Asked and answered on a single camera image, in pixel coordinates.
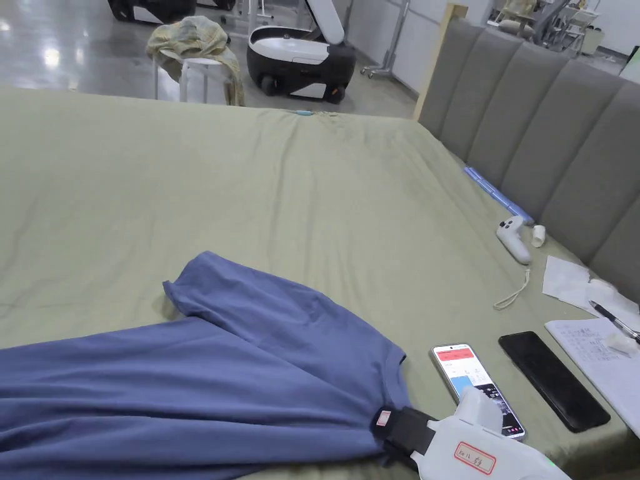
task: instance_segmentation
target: phone screen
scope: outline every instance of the phone screen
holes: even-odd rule
[[[460,399],[465,387],[477,388],[500,407],[502,411],[502,434],[504,436],[520,438],[525,435],[520,421],[511,411],[511,407],[504,400],[500,390],[495,386],[469,345],[436,347],[433,349],[433,353],[436,361],[451,382],[453,389],[458,394],[458,399]]]

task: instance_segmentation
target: white stool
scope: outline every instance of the white stool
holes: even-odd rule
[[[180,76],[180,101],[187,101],[187,72],[190,68],[197,70],[204,77],[204,94],[202,102],[207,103],[207,92],[209,89],[209,78],[220,81],[222,85],[231,82],[231,72],[222,63],[209,58],[182,58],[171,50],[160,50],[166,57],[172,58],[182,65],[182,75]],[[158,70],[160,66],[154,58],[154,98],[158,99]]]

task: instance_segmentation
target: red label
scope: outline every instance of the red label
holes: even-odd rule
[[[474,353],[470,348],[463,348],[461,350],[449,350],[439,351],[438,358],[441,362],[448,362],[449,360],[461,360],[462,358],[473,358]]]
[[[458,444],[453,456],[456,460],[466,463],[485,475],[491,475],[495,468],[496,458],[493,455],[489,455],[487,452],[483,452],[465,442]]]
[[[376,425],[379,427],[386,426],[390,416],[391,416],[390,411],[383,410],[382,412],[380,412],[380,416],[378,417],[378,421],[376,422]]]

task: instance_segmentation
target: blue t-shirt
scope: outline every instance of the blue t-shirt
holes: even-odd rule
[[[205,252],[185,319],[0,350],[0,478],[222,480],[381,452],[404,353],[321,293]]]

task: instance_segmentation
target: upholstered headboard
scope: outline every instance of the upholstered headboard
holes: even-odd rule
[[[640,85],[454,19],[417,118],[640,300]]]

